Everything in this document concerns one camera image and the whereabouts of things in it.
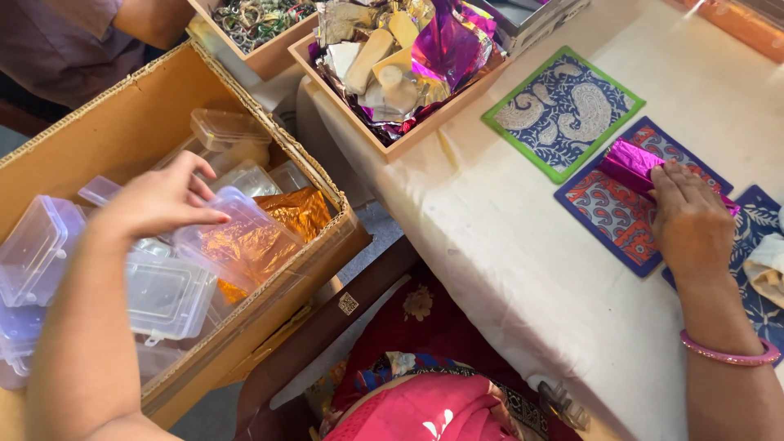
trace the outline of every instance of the white tablecloth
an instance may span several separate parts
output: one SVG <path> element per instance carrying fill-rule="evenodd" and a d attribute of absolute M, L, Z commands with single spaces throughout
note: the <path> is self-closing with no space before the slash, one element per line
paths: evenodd
<path fill-rule="evenodd" d="M 351 165 L 516 369 L 565 381 L 624 439 L 686 439 L 683 323 L 661 268 L 636 277 L 480 121 L 563 45 L 648 101 L 627 126 L 648 115 L 733 195 L 756 183 L 784 202 L 784 68 L 659 0 L 594 0 L 442 126 L 444 142 L 433 134 L 390 165 L 323 93 L 314 100 Z"/>

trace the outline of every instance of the bangle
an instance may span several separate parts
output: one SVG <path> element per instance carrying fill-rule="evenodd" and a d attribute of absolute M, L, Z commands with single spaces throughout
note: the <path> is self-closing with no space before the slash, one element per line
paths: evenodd
<path fill-rule="evenodd" d="M 681 341 L 683 341 L 684 345 L 690 351 L 697 352 L 703 357 L 708 357 L 709 359 L 713 359 L 718 362 L 737 364 L 740 366 L 762 366 L 764 364 L 773 363 L 774 361 L 778 360 L 779 357 L 781 357 L 782 353 L 779 352 L 779 349 L 776 348 L 770 341 L 767 341 L 762 337 L 759 338 L 760 338 L 760 343 L 762 343 L 762 347 L 765 349 L 765 353 L 762 355 L 749 357 L 746 355 L 730 355 L 730 354 L 722 354 L 721 352 L 711 351 L 708 348 L 696 344 L 688 336 L 686 330 L 681 331 Z"/>

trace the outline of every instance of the paisley pattern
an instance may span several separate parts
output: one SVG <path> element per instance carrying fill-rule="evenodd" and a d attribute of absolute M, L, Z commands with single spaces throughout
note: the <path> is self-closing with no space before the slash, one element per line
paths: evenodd
<path fill-rule="evenodd" d="M 727 181 L 647 117 L 641 118 L 621 138 L 662 159 L 675 158 L 716 191 L 727 194 L 732 190 Z M 598 155 L 561 187 L 555 197 L 635 274 L 645 277 L 662 261 L 651 228 L 655 205 L 597 170 L 601 158 Z"/>
<path fill-rule="evenodd" d="M 564 47 L 483 119 L 560 183 L 643 104 Z"/>
<path fill-rule="evenodd" d="M 732 246 L 730 273 L 738 282 L 743 307 L 757 335 L 768 339 L 777 348 L 784 348 L 784 312 L 749 285 L 742 267 L 743 261 L 757 248 L 763 237 L 781 232 L 781 206 L 756 185 L 746 190 L 736 202 L 742 210 L 735 216 L 735 244 Z M 669 268 L 665 268 L 662 276 L 675 287 L 673 273 Z"/>

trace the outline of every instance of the purple shirt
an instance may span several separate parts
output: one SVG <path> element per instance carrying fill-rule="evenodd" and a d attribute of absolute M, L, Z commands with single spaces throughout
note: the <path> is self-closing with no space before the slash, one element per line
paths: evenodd
<path fill-rule="evenodd" d="M 114 29 L 122 0 L 9 0 L 0 6 L 0 71 L 77 108 L 143 65 L 144 44 Z"/>

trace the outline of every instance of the green border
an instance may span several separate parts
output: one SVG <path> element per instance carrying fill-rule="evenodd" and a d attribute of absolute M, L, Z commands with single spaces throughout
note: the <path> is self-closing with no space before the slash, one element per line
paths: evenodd
<path fill-rule="evenodd" d="M 599 74 L 599 76 L 601 76 L 602 78 L 607 80 L 610 84 L 614 85 L 618 89 L 621 89 L 626 95 L 628 95 L 629 97 L 634 99 L 635 104 L 634 104 L 634 106 L 631 109 L 629 109 L 629 111 L 623 117 L 619 118 L 618 121 L 612 123 L 612 125 L 609 126 L 601 134 L 601 136 L 599 136 L 585 150 L 585 152 L 582 155 L 580 155 L 566 170 L 564 170 L 563 172 L 558 173 L 557 171 L 555 171 L 555 169 L 553 167 L 551 167 L 546 162 L 544 162 L 542 159 L 540 159 L 539 156 L 537 156 L 536 153 L 534 153 L 534 151 L 527 144 L 521 143 L 517 138 L 513 137 L 511 133 L 507 132 L 506 129 L 504 129 L 495 119 L 493 119 L 493 116 L 495 116 L 495 114 L 498 113 L 498 111 L 506 103 L 511 101 L 512 98 L 514 98 L 518 93 L 520 93 L 520 91 L 522 91 L 523 89 L 525 89 L 526 86 L 531 84 L 531 82 L 536 77 L 538 77 L 539 74 L 541 74 L 545 69 L 550 67 L 550 65 L 552 65 L 555 62 L 555 60 L 557 60 L 558 58 L 560 58 L 564 54 L 568 54 L 570 56 L 573 56 L 574 58 L 579 60 L 581 63 L 583 63 L 586 66 L 588 66 L 591 70 L 593 70 L 594 72 Z M 509 92 L 509 94 L 506 95 L 503 98 L 503 100 L 501 100 L 498 104 L 493 106 L 490 110 L 486 111 L 485 114 L 482 115 L 482 121 L 484 121 L 485 124 L 490 126 L 491 129 L 493 129 L 499 135 L 501 135 L 501 137 L 503 139 L 505 139 L 509 144 L 512 144 L 520 153 L 523 154 L 523 156 L 525 156 L 526 158 L 528 158 L 528 160 L 533 162 L 535 166 L 539 167 L 554 183 L 561 184 L 567 178 L 569 178 L 569 176 L 571 176 L 572 173 L 574 173 L 585 161 L 587 161 L 588 158 L 590 158 L 590 156 L 602 144 L 604 144 L 604 142 L 610 136 L 612 136 L 613 133 L 618 131 L 618 129 L 620 129 L 621 126 L 623 126 L 627 121 L 629 121 L 629 119 L 632 118 L 634 116 L 634 114 L 636 114 L 643 106 L 645 106 L 645 101 L 644 100 L 642 100 L 640 97 L 638 97 L 637 95 L 632 93 L 626 87 L 621 86 L 616 80 L 610 78 L 607 74 L 605 74 L 603 71 L 599 70 L 596 66 L 592 65 L 591 63 L 589 63 L 586 59 L 582 58 L 580 55 L 577 55 L 577 53 L 575 53 L 575 51 L 573 51 L 572 48 L 570 48 L 569 46 L 564 46 L 564 47 L 560 48 L 558 50 L 558 52 L 555 53 L 555 55 L 551 56 L 549 58 L 549 60 L 545 61 L 545 63 L 542 64 L 542 66 L 540 66 L 539 69 L 536 69 L 536 71 L 534 73 L 529 75 L 528 78 L 526 78 L 525 81 L 523 81 L 518 87 L 516 87 L 514 90 Z"/>

